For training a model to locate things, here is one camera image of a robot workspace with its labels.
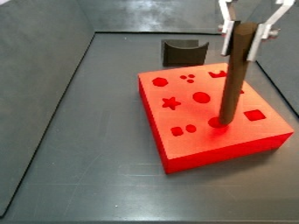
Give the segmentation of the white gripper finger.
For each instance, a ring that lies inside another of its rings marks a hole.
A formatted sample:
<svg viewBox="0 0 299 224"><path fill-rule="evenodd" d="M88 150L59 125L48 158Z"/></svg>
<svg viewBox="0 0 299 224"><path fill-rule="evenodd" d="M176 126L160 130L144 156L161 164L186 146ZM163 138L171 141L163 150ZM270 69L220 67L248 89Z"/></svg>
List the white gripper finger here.
<svg viewBox="0 0 299 224"><path fill-rule="evenodd" d="M272 26L295 5L295 0L275 0L275 3L279 4L280 7L276 9L267 21L259 24L256 28L256 34L247 54L247 61L250 62L256 60L258 48L262 41L278 35L279 30L274 29Z"/></svg>
<svg viewBox="0 0 299 224"><path fill-rule="evenodd" d="M223 24L219 26L220 33L224 37L223 47L220 51L222 56L228 56L232 44L232 32L238 24L234 3L238 0L219 0L219 9L223 17Z"/></svg>

